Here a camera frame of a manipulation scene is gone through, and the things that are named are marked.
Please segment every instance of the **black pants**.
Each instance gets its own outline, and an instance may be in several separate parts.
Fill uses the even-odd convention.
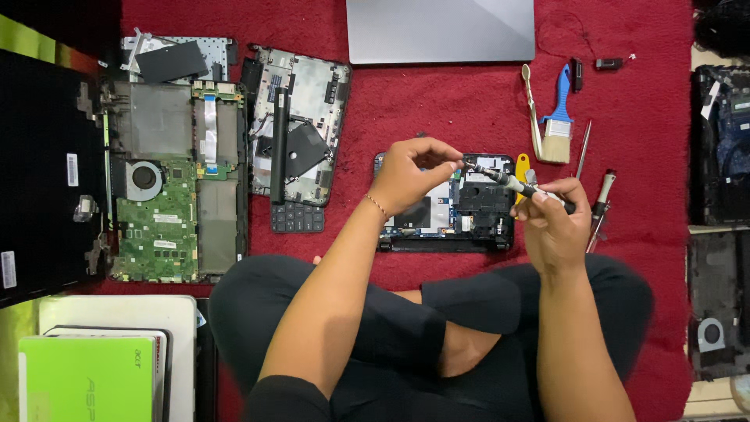
[[[651,316],[651,290],[624,264],[601,255],[586,259],[604,340],[625,380]],[[276,326],[314,267],[280,255],[248,257],[214,287],[211,328],[243,394],[255,385]],[[363,412],[367,405],[410,400],[431,419],[452,402],[466,406],[464,420],[542,420],[536,389],[539,289],[539,275],[529,264],[424,283],[422,305],[368,286],[352,357],[331,398],[334,418],[373,420]],[[439,378],[446,321],[503,336],[471,371]]]

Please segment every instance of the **green laptop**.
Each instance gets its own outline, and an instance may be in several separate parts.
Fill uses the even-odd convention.
[[[20,422],[151,421],[153,337],[19,341]]]

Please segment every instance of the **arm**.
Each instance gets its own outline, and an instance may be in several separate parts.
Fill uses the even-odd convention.
[[[360,201],[294,296],[271,339],[259,380],[302,378],[330,399],[354,347],[385,214],[402,213],[462,165],[458,151],[432,138],[395,143],[385,156],[368,193],[377,204]]]
[[[544,414],[550,422],[635,422],[586,274],[591,222],[586,193],[576,179],[539,188],[576,204],[567,216],[559,202],[534,194],[511,213],[524,222],[526,250],[541,276],[537,378]]]

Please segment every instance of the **laptop keyboard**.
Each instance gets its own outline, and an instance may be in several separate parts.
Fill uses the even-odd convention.
[[[319,233],[325,223],[320,206],[294,202],[271,205],[271,230],[275,233]]]

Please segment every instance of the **blue brush handle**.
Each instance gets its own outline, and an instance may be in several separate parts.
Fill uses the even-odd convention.
[[[565,65],[557,79],[557,108],[550,116],[542,117],[541,120],[539,120],[540,124],[548,120],[559,120],[561,122],[573,123],[573,119],[568,117],[568,111],[566,109],[568,92],[570,92],[570,67]]]

